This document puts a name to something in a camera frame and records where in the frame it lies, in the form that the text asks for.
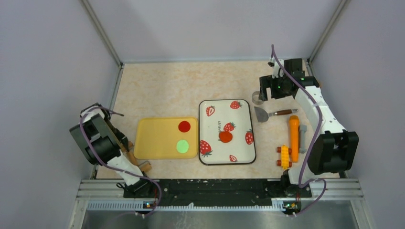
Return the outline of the orange dough disc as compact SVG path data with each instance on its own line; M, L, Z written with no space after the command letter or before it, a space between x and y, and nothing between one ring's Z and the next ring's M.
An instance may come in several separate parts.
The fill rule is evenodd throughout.
M229 143L233 139L233 134L229 131L221 131L218 136L219 140L223 143Z

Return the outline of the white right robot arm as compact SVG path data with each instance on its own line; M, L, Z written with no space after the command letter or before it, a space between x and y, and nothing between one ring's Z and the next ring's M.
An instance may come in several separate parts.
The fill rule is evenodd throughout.
M268 65L273 72L259 78L259 101L292 96L314 130L303 162L299 167L286 170L288 178L280 183L281 193L292 197L299 191L299 186L315 181L324 173L350 170L359 136L337 120L323 98L317 79L305 75L301 59L277 60L272 57Z

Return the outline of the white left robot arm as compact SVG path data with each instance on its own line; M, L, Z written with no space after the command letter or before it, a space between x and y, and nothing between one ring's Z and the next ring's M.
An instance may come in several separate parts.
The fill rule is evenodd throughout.
M92 104L80 112L79 123L69 132L90 164L113 170L125 182L120 188L148 197L153 192L153 184L125 155L130 150L130 142L111 124L111 115L123 116L99 103Z

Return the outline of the green dough disc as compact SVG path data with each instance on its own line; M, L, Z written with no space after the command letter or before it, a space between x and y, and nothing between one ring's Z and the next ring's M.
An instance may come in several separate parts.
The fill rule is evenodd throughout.
M177 152L185 154L189 150L189 143L186 140L179 140L176 144Z

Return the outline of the red dough disc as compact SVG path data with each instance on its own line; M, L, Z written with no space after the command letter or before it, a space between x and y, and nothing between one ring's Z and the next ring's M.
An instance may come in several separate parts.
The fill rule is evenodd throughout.
M188 121L181 121L178 124L178 130L182 133L186 133L191 129L191 124Z

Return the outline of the orange toy microphone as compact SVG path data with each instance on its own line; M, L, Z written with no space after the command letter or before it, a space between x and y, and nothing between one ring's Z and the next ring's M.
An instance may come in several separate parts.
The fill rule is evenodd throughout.
M288 123L290 130L291 160L293 163L297 163L299 159L299 118L296 115L292 115Z

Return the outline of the grey toy bar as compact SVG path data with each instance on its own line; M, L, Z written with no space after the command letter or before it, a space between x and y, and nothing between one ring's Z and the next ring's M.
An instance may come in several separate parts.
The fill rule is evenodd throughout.
M305 134L307 132L307 126L300 125L298 132L299 132L299 152L301 154L304 154L307 151L307 148L305 146Z

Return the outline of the yellow plastic tray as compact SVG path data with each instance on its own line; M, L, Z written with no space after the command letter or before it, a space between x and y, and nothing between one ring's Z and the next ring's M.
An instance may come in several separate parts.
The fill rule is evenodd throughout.
M178 130L181 121L188 121L191 129ZM181 154L176 150L179 140L189 143L189 150ZM134 156L137 159L191 159L198 154L198 121L194 117L144 118L138 122Z

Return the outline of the yellow red toy block car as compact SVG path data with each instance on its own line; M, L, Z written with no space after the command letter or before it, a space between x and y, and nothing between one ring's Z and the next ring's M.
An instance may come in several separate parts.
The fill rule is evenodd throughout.
M290 161L291 149L285 145L278 146L276 149L277 153L280 154L280 159L276 161L276 165L286 170L292 167L292 162Z

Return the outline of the white strawberry enamel tray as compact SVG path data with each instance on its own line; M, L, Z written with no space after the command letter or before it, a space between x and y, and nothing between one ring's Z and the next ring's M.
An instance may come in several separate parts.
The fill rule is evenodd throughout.
M248 101L204 100L199 104L199 160L207 166L245 165L256 160Z

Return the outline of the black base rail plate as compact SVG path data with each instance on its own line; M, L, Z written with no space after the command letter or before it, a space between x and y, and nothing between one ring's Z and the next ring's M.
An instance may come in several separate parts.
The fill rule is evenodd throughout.
M309 186L299 188L278 179L160 179L134 185L117 183L125 198L149 198L159 207L270 206L274 198L310 198Z

